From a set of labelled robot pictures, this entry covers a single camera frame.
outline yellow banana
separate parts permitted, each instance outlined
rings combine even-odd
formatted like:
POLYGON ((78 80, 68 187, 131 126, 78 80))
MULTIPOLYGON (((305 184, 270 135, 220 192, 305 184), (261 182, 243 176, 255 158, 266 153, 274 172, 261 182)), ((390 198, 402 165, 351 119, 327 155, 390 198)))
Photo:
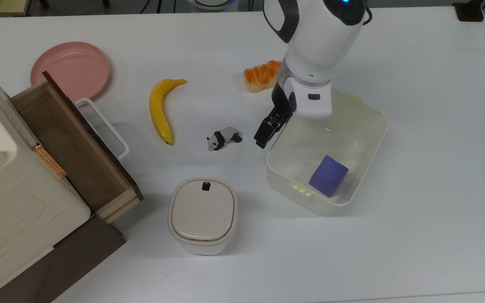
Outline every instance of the yellow banana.
POLYGON ((168 119, 166 119, 166 114, 164 114, 164 96, 176 86, 185 84, 186 82, 185 79, 164 79, 152 88, 151 95, 149 96, 149 110, 151 111, 152 124, 155 126, 158 136, 169 145, 173 145, 173 135, 171 134, 171 128, 168 119))

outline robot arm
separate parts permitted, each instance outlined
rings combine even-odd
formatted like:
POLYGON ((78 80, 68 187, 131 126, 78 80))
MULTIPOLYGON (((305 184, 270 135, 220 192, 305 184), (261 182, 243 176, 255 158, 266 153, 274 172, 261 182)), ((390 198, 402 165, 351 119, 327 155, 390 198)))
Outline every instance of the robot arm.
POLYGON ((364 0, 264 0, 264 17, 288 44, 272 92, 274 109, 261 123, 261 148, 291 116, 332 115, 331 78, 362 27, 364 0))

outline wooden drawer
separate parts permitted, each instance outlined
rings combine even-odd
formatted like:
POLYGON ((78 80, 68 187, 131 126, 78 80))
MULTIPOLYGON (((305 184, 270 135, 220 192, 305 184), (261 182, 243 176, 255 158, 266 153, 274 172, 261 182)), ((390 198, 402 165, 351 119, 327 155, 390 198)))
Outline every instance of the wooden drawer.
POLYGON ((143 196, 73 102, 47 72, 43 75, 46 81, 10 102, 91 211, 113 222, 143 196))

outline purple block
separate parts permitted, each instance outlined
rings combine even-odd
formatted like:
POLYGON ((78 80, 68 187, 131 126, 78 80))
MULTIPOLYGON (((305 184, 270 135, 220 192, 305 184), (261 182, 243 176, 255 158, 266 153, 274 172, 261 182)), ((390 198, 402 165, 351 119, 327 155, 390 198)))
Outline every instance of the purple block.
POLYGON ((340 186, 348 171, 349 169, 344 165, 334 161, 329 156, 325 156, 308 184, 330 198, 340 186))

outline toy panda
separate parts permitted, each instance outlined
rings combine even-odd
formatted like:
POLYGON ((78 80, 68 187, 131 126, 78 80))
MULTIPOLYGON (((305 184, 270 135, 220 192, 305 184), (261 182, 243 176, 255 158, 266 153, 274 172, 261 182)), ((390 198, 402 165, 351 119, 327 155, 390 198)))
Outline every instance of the toy panda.
POLYGON ((212 138, 207 137, 208 149, 219 150, 224 147, 225 142, 233 141, 236 143, 241 142, 243 139, 239 136, 239 131, 234 127, 227 127, 220 132, 214 132, 212 138))

